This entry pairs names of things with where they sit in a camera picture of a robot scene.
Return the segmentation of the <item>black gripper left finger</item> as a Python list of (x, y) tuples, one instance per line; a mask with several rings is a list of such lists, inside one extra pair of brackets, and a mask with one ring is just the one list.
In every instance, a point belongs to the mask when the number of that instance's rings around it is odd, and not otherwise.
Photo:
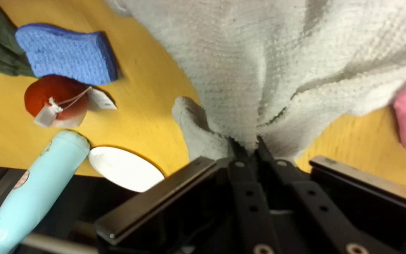
[(244, 254), (278, 254), (272, 218), (256, 174), (256, 160), (233, 139), (229, 140), (233, 160), (229, 164), (239, 236)]

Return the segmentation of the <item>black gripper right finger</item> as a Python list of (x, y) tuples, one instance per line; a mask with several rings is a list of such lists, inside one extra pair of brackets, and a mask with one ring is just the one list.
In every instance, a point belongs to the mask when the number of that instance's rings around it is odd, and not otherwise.
[(387, 246), (358, 231), (326, 191), (287, 160), (275, 160), (264, 142), (258, 143), (260, 180), (275, 219), (294, 225), (281, 241), (296, 254), (299, 243), (312, 254), (385, 254)]

